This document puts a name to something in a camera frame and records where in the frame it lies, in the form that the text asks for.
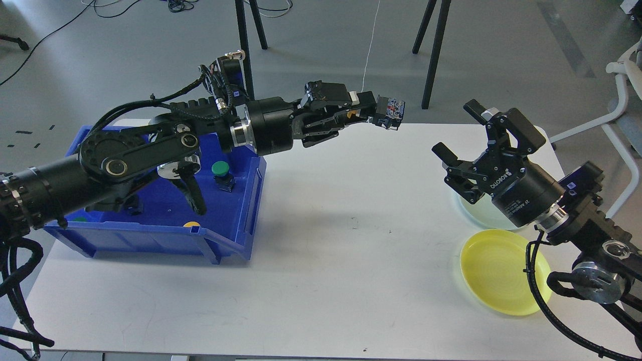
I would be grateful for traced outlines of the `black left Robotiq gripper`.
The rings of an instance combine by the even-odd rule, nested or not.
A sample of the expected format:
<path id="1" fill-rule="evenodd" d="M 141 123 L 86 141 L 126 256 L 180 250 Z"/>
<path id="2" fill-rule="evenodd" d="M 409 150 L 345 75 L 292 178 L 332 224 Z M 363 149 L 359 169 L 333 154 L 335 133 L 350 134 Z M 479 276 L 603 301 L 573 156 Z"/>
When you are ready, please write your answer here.
<path id="1" fill-rule="evenodd" d="M 269 155 L 292 149 L 295 137 L 302 137 L 303 147 L 312 147 L 339 135 L 347 126 L 367 122 L 376 111 L 372 92 L 349 92 L 345 84 L 308 82 L 303 98 L 284 101 L 281 97 L 246 103 L 247 118 L 253 133 L 257 155 Z M 341 111 L 360 111 L 363 116 L 334 116 L 324 121 L 321 115 Z"/>

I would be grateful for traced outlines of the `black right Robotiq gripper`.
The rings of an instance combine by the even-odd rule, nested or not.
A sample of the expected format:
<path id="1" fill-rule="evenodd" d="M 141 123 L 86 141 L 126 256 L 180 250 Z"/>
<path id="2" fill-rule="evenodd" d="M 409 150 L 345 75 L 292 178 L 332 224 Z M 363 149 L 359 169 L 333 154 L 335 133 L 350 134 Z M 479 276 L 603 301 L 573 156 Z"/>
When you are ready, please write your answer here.
<path id="1" fill-rule="evenodd" d="M 515 226 L 533 222 L 564 194 L 550 174 L 527 159 L 546 138 L 519 109 L 486 109 L 475 99 L 463 109 L 484 126 L 488 148 L 475 161 L 465 161 L 442 142 L 434 145 L 432 151 L 446 170 L 445 183 L 470 204 L 489 195 Z"/>

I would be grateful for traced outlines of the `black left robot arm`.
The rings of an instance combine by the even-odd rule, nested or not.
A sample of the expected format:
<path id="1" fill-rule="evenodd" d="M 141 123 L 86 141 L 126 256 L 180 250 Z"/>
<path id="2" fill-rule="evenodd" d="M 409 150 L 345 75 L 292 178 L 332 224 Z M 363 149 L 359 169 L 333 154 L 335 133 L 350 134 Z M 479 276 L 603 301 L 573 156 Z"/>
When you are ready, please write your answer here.
<path id="1" fill-rule="evenodd" d="M 180 190 L 191 209 L 206 213 L 196 180 L 200 137 L 218 136 L 224 152 L 249 145 L 257 155 L 304 147 L 337 137 L 356 123 L 398 127 L 388 119 L 395 100 L 372 92 L 350 92 L 344 84 L 308 82 L 300 100 L 280 97 L 251 100 L 244 89 L 244 51 L 200 66 L 200 76 L 166 97 L 133 101 L 106 112 L 72 155 L 17 174 L 2 175 L 2 296 L 7 297 L 24 331 L 2 327 L 2 338 L 25 340 L 28 353 L 2 339 L 27 360 L 39 360 L 41 347 L 54 342 L 36 329 L 21 282 L 41 262 L 42 246 L 31 230 L 82 208 L 115 209 L 149 183 L 163 177 Z"/>

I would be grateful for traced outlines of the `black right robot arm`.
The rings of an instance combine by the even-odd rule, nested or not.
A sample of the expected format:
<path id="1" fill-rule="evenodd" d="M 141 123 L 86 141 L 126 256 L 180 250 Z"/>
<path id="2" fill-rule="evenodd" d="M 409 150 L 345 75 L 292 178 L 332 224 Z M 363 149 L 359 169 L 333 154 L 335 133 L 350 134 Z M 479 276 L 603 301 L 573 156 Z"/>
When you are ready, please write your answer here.
<path id="1" fill-rule="evenodd" d="M 519 228 L 535 224 L 539 236 L 527 245 L 524 272 L 545 317 L 564 336 L 598 356 L 629 360 L 567 327 L 544 302 L 534 267 L 540 245 L 575 245 L 580 254 L 571 272 L 551 272 L 548 287 L 564 297 L 600 304 L 640 346 L 640 322 L 617 305 L 623 302 L 640 310 L 640 299 L 630 294 L 634 282 L 640 281 L 640 249 L 629 232 L 600 210 L 603 171 L 588 161 L 557 181 L 528 159 L 546 143 L 546 137 L 518 109 L 486 109 L 477 100 L 468 101 L 463 109 L 484 126 L 488 147 L 476 160 L 465 161 L 442 142 L 436 144 L 432 151 L 443 162 L 445 183 L 470 204 L 489 195 Z"/>

